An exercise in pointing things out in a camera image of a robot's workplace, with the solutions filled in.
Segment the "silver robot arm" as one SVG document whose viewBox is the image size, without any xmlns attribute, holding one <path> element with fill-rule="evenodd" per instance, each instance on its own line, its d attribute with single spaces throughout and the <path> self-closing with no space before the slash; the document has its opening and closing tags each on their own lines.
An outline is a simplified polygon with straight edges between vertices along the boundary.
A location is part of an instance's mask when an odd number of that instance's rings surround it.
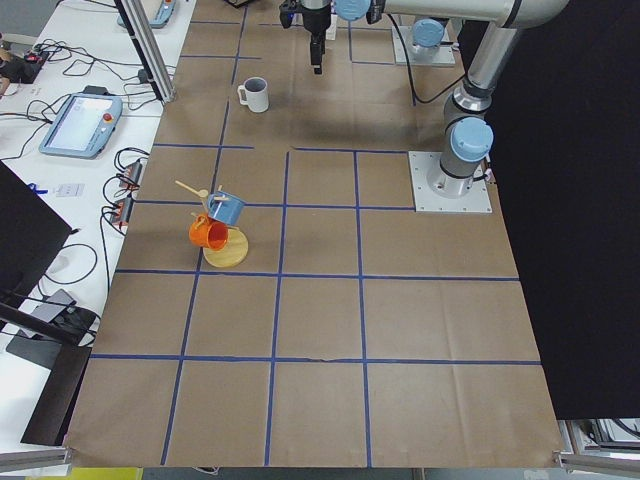
<svg viewBox="0 0 640 480">
<path fill-rule="evenodd" d="M 333 12 L 347 21 L 365 17 L 370 24 L 384 14 L 489 23 L 463 83 L 447 99 L 445 147 L 426 174 L 435 194 L 457 199 L 469 193 L 476 168 L 492 147 L 493 131 L 484 115 L 521 34 L 550 21 L 567 5 L 566 1 L 285 1 L 279 15 L 284 28 L 291 26 L 296 14 L 302 16 L 310 33 L 310 63 L 318 75 Z"/>
<path fill-rule="evenodd" d="M 459 47 L 457 42 L 445 41 L 449 18 L 417 17 L 411 29 L 412 45 L 416 48 Z"/>
</svg>

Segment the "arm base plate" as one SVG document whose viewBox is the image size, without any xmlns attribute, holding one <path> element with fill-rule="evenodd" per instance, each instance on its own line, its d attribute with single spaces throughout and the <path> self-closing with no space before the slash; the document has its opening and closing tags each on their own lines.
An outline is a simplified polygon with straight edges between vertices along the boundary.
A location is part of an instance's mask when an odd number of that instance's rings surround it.
<svg viewBox="0 0 640 480">
<path fill-rule="evenodd" d="M 490 214 L 493 209 L 482 168 L 467 179 L 441 170 L 440 152 L 409 151 L 409 171 L 417 213 Z"/>
<path fill-rule="evenodd" d="M 447 31 L 444 32 L 443 40 L 438 47 L 424 48 L 413 45 L 412 28 L 410 26 L 400 26 L 399 29 L 401 36 L 399 36 L 394 28 L 391 28 L 396 65 L 406 64 L 406 56 L 400 41 L 400 39 L 403 39 L 407 46 L 409 60 L 412 66 L 422 65 L 447 68 L 453 68 L 455 66 L 456 60 Z"/>
</svg>

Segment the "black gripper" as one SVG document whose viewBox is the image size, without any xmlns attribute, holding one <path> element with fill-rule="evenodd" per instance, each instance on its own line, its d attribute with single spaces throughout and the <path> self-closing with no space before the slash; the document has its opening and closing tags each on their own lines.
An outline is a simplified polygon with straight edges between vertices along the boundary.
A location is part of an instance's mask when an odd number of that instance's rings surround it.
<svg viewBox="0 0 640 480">
<path fill-rule="evenodd" d="M 323 73 L 322 61 L 325 54 L 326 31 L 331 25 L 330 0 L 302 0 L 303 25 L 311 33 L 310 64 L 316 75 Z"/>
</svg>

